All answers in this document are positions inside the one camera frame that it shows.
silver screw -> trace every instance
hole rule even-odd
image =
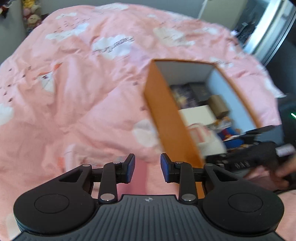
[[[112,201],[115,196],[111,193],[104,193],[100,196],[100,198],[103,200],[103,201]]]
[[[190,201],[193,201],[196,199],[196,196],[191,194],[191,193],[187,193],[187,194],[184,194],[182,195],[181,197],[184,201],[187,201],[187,202],[190,202]]]

pink bedsheet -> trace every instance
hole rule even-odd
[[[134,153],[132,182],[120,193],[177,193],[164,182],[142,96],[153,58],[218,62],[262,126],[280,124],[281,93],[225,28],[138,5],[60,9],[0,67],[0,240],[17,234],[19,195],[82,163],[102,167]]]

door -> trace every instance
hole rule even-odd
[[[248,0],[205,0],[200,19],[233,30]]]

open box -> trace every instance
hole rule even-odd
[[[144,96],[157,127],[161,143],[172,161],[185,161],[202,167],[203,157],[187,130],[170,86],[205,82],[213,95],[222,96],[233,120],[243,132],[260,127],[246,99],[216,64],[153,60],[150,64]]]

human hand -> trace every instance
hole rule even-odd
[[[270,172],[270,178],[279,189],[287,189],[289,182],[283,177],[296,172],[296,156],[282,164],[275,172]]]
[[[296,172],[296,155],[278,167],[276,171],[270,171],[266,167],[259,166],[252,169],[244,178],[268,190],[285,190],[288,188],[289,182],[284,180],[283,177],[293,172]]]

